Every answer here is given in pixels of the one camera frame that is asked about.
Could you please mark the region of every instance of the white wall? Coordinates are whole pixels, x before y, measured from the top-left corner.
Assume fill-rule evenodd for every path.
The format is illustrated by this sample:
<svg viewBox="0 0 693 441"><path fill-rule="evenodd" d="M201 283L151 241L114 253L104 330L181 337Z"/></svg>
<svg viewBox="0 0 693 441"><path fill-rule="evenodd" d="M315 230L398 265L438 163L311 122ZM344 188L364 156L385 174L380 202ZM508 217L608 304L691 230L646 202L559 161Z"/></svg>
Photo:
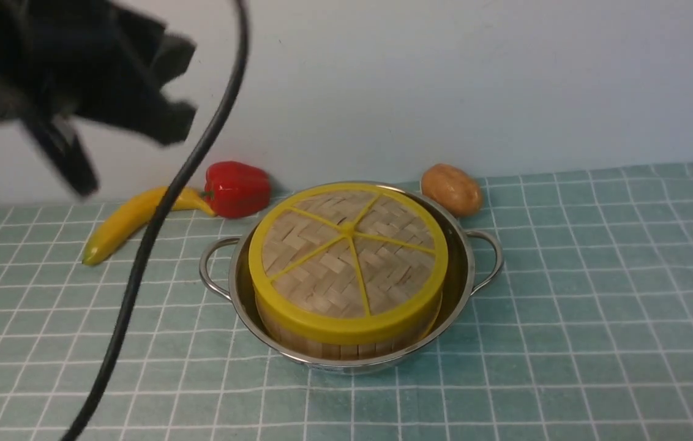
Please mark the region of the white wall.
<svg viewBox="0 0 693 441"><path fill-rule="evenodd" d="M190 139L168 151L81 123L101 199L172 178L217 105L234 53L227 0L131 4L198 42L168 90L200 111ZM209 163L250 162L299 188L407 181L434 162L486 176L693 160L692 0L251 6L249 73ZM68 198L22 134L1 128L0 203Z"/></svg>

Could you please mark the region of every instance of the bamboo steamer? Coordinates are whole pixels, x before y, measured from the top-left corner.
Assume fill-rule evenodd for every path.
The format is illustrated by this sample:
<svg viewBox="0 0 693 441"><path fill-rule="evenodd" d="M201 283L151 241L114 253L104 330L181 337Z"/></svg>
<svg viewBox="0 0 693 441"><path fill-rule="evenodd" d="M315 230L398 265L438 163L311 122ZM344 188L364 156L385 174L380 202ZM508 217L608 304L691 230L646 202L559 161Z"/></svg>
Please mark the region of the bamboo steamer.
<svg viewBox="0 0 693 441"><path fill-rule="evenodd" d="M274 340L327 360L361 360L430 332L448 267L422 206L372 184L311 188L257 225L249 273Z"/></svg>

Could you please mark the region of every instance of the black cable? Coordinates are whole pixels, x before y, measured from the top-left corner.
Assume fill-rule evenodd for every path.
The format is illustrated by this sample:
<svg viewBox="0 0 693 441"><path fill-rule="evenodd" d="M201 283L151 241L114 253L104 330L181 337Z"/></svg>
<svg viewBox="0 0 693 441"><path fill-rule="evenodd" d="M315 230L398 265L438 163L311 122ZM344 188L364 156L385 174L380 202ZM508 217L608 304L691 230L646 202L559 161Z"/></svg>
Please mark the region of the black cable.
<svg viewBox="0 0 693 441"><path fill-rule="evenodd" d="M134 258L131 273L129 273L129 281L126 284L121 309L115 321L115 329L113 330L107 353L104 354L104 360L99 373L94 380L94 386L92 386L86 402L80 409L80 413L77 414L75 421L72 422L61 441L75 441L83 433L83 430L86 429L86 425L88 425L91 417L94 416L94 412L97 410L99 402L104 395L104 390L107 388L112 372L115 369L115 363L118 362L123 340L126 337L126 330L129 329L129 319L131 319L132 310L134 310L134 304L137 301L137 293L140 290L143 273L145 273L145 267L151 256L154 242L157 236L159 236L159 230L162 229L162 224L164 224L170 209L173 208L173 204L178 199L178 195L184 189L189 179L192 179L193 173L202 163L215 138L221 132L221 128L224 127L224 123L226 123L227 117L229 117L232 111L232 106L235 104L235 99L238 97L246 64L249 60L249 14L246 11L244 0L233 0L233 3L238 18L238 53L232 67L229 83L227 83L227 89L224 91L221 103L210 120L208 128L202 134L197 146L181 167L178 175L173 179L170 187L167 188L167 193L164 193L161 203L159 203L153 218L148 223L148 228L145 230L145 234L140 242L140 248L137 249L137 256Z"/></svg>

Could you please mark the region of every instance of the potato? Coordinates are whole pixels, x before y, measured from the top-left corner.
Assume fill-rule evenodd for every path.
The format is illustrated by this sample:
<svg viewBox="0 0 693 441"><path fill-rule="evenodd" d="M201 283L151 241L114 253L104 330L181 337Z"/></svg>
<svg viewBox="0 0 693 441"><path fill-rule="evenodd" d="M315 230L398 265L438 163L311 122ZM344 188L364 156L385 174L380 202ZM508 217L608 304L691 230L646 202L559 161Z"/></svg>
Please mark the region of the potato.
<svg viewBox="0 0 693 441"><path fill-rule="evenodd" d="M483 194L474 179L448 164L428 168L420 179L423 195L432 198L455 217L471 216L483 206Z"/></svg>

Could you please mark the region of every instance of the yellow plastic rim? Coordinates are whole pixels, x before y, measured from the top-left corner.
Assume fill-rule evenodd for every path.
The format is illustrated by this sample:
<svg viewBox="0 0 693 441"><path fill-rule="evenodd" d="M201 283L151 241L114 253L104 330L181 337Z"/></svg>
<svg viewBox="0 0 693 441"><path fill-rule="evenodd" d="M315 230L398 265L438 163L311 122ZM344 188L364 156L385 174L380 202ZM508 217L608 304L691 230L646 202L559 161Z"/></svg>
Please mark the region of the yellow plastic rim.
<svg viewBox="0 0 693 441"><path fill-rule="evenodd" d="M343 192L344 190L357 190L358 192L368 192L377 195L371 203L377 200L378 196L386 196L394 199L400 204L408 207L414 212L428 228L433 238L433 249L424 249L413 244L403 244L414 249L421 249L434 254L435 260L431 274L427 281L423 283L419 293L405 303L391 311L378 315L370 315L361 318L334 318L308 312L291 303L284 296L280 295L273 287L272 279L265 273L262 263L262 248L266 235L271 227L285 211L291 210L300 213L294 205L306 198L321 195L329 192ZM360 217L350 222L348 225L341 226L339 237L350 241L350 248L354 251L354 235L362 234L354 232L354 226L358 224ZM393 242L390 238L381 238L386 242ZM249 272L252 282L257 291L257 302L262 305L265 313L270 315L281 327L293 333L305 337L309 340L319 341L327 344L372 344L386 341L400 335L410 327L425 319L432 310L439 307L441 301L441 286L444 282L444 275L447 273L448 252L447 240L444 237L441 227L436 220L422 206L412 201L406 196L383 187L371 184L343 183L328 184L320 187L310 188L300 192L279 203L268 215L260 221L254 232L254 237L249 245ZM356 271L361 290L365 296L364 281L357 265Z"/></svg>

